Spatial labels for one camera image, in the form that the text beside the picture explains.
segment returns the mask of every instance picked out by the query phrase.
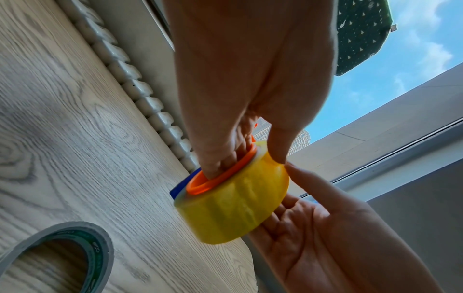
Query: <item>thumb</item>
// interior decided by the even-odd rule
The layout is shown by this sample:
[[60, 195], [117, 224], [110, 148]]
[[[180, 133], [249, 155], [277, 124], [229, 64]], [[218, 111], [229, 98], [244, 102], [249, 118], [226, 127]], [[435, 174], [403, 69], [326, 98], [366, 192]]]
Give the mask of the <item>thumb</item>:
[[291, 180], [330, 213], [355, 209], [364, 204], [313, 172], [299, 169], [291, 163], [287, 163], [285, 168]]
[[275, 126], [270, 128], [267, 148], [272, 159], [280, 164], [286, 162], [289, 148], [300, 130], [287, 130]]

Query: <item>sky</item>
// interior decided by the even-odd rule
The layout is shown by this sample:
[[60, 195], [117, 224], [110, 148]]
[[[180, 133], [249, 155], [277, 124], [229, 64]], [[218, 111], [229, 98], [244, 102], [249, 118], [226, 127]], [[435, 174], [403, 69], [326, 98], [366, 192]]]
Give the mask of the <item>sky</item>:
[[306, 127], [311, 143], [463, 62], [462, 0], [389, 0], [389, 6], [398, 30], [376, 55], [335, 76]]

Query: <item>wooden table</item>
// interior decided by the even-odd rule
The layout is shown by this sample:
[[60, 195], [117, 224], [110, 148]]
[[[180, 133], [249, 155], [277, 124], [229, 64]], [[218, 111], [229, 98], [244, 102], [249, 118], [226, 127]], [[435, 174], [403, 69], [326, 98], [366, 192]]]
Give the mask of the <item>wooden table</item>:
[[[84, 220], [114, 242], [106, 292], [256, 292], [246, 245], [198, 243], [174, 210], [186, 175], [52, 0], [0, 0], [0, 254]], [[50, 292], [25, 261], [1, 291]]]

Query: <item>packing tape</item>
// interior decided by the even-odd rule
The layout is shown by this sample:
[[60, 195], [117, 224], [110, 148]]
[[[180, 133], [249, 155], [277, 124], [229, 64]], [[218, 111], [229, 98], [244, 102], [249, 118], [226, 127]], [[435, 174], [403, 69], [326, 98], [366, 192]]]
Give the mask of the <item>packing tape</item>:
[[171, 191], [174, 206], [201, 242], [220, 244], [246, 235], [285, 197], [289, 187], [285, 167], [273, 161], [266, 142], [255, 145], [252, 160], [212, 189], [196, 195], [187, 192], [188, 183], [201, 175], [197, 171]]
[[87, 256], [87, 276], [80, 293], [101, 293], [114, 263], [114, 248], [107, 232], [92, 223], [66, 222], [51, 226], [13, 246], [0, 256], [0, 278], [22, 253], [51, 240], [71, 240]]

